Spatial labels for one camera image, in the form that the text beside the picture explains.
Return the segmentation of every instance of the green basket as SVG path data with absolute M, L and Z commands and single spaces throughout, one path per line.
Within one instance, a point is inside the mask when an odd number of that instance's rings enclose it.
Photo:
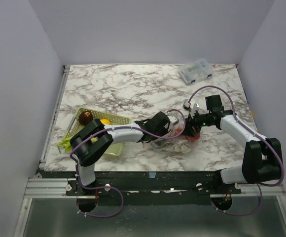
M 101 111 L 91 110 L 88 108 L 80 107 L 77 109 L 76 113 L 74 114 L 63 139 L 72 137 L 77 134 L 81 129 L 84 128 L 84 125 L 81 125 L 78 121 L 79 115 L 84 111 L 90 111 L 94 119 L 108 119 L 112 125 L 123 125 L 123 124 L 130 124 L 131 119 L 119 115 L 113 115 L 109 113 L 104 113 Z M 111 158 L 118 158 L 121 155 L 123 149 L 123 143 L 113 144 L 108 147 L 104 155 L 106 157 Z

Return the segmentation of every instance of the clear plastic bag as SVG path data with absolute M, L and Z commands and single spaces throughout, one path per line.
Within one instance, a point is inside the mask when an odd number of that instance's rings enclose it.
M 176 130 L 173 130 L 169 136 L 175 136 L 176 134 L 180 133 L 182 130 L 182 125 L 178 126 Z M 151 142 L 151 146 L 155 151 L 158 152 L 168 152 L 174 154 L 186 154 L 190 152 L 191 146 L 195 141 L 197 141 L 200 137 L 197 136 L 196 138 L 192 138 L 189 136 L 179 136 L 174 139 L 164 140 L 162 143 L 154 143 Z

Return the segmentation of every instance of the white wall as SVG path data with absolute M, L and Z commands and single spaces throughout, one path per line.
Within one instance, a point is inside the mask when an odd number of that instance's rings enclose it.
M 273 0 L 29 0 L 64 64 L 238 63 Z
M 63 67 L 27 0 L 0 0 L 0 237 L 12 236 Z
M 239 74 L 258 129 L 282 144 L 286 170 L 286 0 L 275 1 L 240 62 Z

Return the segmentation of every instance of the small plastic box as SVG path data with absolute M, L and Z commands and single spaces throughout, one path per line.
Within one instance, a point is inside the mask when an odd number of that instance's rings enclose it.
M 178 67 L 184 83 L 190 85 L 196 81 L 209 79 L 213 76 L 214 69 L 205 59 L 199 59 L 193 63 Z

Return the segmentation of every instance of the white marble surface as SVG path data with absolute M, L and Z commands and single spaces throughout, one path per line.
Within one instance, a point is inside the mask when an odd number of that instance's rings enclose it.
M 56 144 L 64 136 L 74 112 L 80 106 L 132 118 L 151 118 L 158 111 L 181 109 L 184 99 L 199 87 L 216 85 L 232 97 L 238 115 L 255 129 L 243 88 L 234 64 L 214 65 L 215 75 L 186 86 L 176 65 L 74 65 L 65 86 L 55 131 L 47 154 L 46 171 L 73 171 L 69 154 L 59 154 Z M 209 88 L 193 99 L 207 113 L 205 97 L 221 94 Z M 225 109 L 230 109 L 222 95 Z M 187 154 L 168 155 L 141 143 L 126 143 L 120 158 L 102 157 L 95 165 L 101 171 L 198 171 L 241 165 L 243 149 L 228 134 L 215 127 L 202 128 L 201 139 Z

